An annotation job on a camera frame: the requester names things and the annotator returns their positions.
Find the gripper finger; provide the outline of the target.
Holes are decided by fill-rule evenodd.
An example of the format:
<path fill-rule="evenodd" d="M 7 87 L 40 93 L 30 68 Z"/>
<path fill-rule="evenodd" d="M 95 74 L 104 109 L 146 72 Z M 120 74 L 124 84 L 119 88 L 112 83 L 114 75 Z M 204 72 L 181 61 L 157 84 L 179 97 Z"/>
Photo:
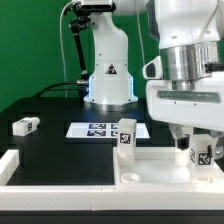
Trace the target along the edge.
<path fill-rule="evenodd" d="M 209 132 L 211 140 L 211 150 L 213 157 L 224 156 L 224 132 L 211 130 Z"/>
<path fill-rule="evenodd" d="M 175 140 L 175 146 L 180 150 L 186 150 L 189 147 L 189 135 L 184 132 L 184 126 L 170 124 L 169 130 Z"/>

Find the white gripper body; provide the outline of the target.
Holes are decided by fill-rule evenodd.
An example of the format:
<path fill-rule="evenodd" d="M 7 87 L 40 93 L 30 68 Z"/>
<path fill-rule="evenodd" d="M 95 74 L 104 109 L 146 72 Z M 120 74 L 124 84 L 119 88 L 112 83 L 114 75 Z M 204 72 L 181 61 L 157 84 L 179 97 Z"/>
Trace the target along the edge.
<path fill-rule="evenodd" d="M 224 132 L 224 79 L 200 79 L 194 91 L 172 91 L 169 81 L 150 80 L 146 99 L 153 120 Z"/>

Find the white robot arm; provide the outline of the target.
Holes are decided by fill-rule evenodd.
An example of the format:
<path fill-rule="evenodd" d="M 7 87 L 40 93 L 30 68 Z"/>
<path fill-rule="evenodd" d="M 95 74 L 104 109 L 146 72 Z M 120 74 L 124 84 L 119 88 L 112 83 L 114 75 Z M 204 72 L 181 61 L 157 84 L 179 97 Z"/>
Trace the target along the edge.
<path fill-rule="evenodd" d="M 92 11 L 95 70 L 84 102 L 101 110 L 133 103 L 126 34 L 115 27 L 112 13 L 148 13 L 150 35 L 159 55 L 143 67 L 146 99 L 152 119 L 169 124 L 180 149 L 193 142 L 196 128 L 210 131 L 217 150 L 224 143 L 224 64 L 218 42 L 224 38 L 224 0 L 83 0 Z"/>

